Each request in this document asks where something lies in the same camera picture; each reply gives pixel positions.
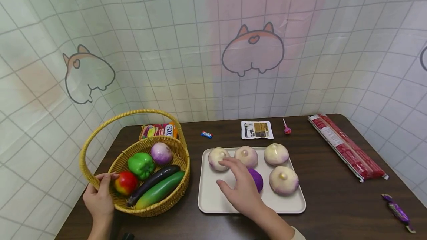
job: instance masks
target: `sleeve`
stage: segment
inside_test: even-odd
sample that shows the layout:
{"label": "sleeve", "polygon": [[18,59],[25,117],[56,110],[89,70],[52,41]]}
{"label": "sleeve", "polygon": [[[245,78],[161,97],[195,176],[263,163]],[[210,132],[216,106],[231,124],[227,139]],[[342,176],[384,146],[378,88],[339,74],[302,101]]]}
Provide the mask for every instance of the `sleeve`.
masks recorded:
{"label": "sleeve", "polygon": [[295,230],[295,235],[292,240],[306,240],[304,235],[302,235],[295,227],[292,226],[292,228]]}

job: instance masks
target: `grid pattern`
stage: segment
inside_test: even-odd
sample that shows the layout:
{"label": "grid pattern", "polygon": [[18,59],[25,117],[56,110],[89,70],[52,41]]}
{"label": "grid pattern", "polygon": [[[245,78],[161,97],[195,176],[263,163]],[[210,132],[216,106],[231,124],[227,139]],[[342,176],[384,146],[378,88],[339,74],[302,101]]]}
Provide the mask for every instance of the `grid pattern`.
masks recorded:
{"label": "grid pattern", "polygon": [[[0,4],[5,239],[53,239],[87,184],[77,161],[83,142],[101,122],[140,108],[181,122],[341,113],[427,205],[427,72],[419,63],[427,0]],[[284,41],[280,66],[228,72],[221,55],[241,25],[259,30],[268,21]],[[85,105],[69,99],[64,79],[62,53],[79,44],[116,72]],[[140,114],[109,125],[89,147],[90,170],[123,126],[162,122]]]}

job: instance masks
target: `purple candy wrapper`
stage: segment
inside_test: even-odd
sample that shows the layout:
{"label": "purple candy wrapper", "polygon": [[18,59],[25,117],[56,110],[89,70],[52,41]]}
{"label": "purple candy wrapper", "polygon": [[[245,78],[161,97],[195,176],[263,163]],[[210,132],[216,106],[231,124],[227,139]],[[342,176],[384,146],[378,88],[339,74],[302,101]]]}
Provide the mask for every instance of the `purple candy wrapper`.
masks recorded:
{"label": "purple candy wrapper", "polygon": [[408,229],[408,231],[411,234],[415,234],[416,232],[413,229],[413,227],[410,225],[410,220],[408,216],[403,212],[403,210],[399,207],[399,205],[393,201],[393,198],[387,194],[382,194],[382,196],[385,200],[388,201],[387,206],[391,209],[394,216],[396,216],[396,218],[398,218],[398,220],[405,225],[405,227]]}

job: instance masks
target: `red package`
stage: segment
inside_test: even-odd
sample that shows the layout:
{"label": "red package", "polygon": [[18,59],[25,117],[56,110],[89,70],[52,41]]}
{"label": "red package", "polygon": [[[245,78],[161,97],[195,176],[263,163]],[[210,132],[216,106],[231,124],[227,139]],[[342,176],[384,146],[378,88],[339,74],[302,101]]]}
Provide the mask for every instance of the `red package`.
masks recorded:
{"label": "red package", "polygon": [[151,136],[172,136],[178,137],[178,129],[174,122],[167,124],[149,124],[141,126],[141,133],[139,139],[144,139]]}
{"label": "red package", "polygon": [[335,153],[345,162],[350,170],[364,182],[366,179],[384,178],[388,175],[366,155],[343,131],[325,114],[308,117],[309,122],[328,142]]}

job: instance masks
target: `food package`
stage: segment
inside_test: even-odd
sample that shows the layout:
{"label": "food package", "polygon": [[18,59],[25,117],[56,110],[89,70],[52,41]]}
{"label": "food package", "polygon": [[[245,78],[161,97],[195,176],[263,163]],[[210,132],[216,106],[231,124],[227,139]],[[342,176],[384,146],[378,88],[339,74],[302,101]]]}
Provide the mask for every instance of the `food package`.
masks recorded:
{"label": "food package", "polygon": [[242,139],[273,139],[269,121],[242,121]]}
{"label": "food package", "polygon": [[174,122],[167,124],[149,124],[141,126],[141,133],[139,139],[144,139],[150,136],[172,136],[178,137],[178,130]]}
{"label": "food package", "polygon": [[335,153],[345,162],[350,170],[364,182],[366,179],[384,178],[388,175],[366,155],[337,125],[325,114],[308,117],[309,122],[328,142]]}

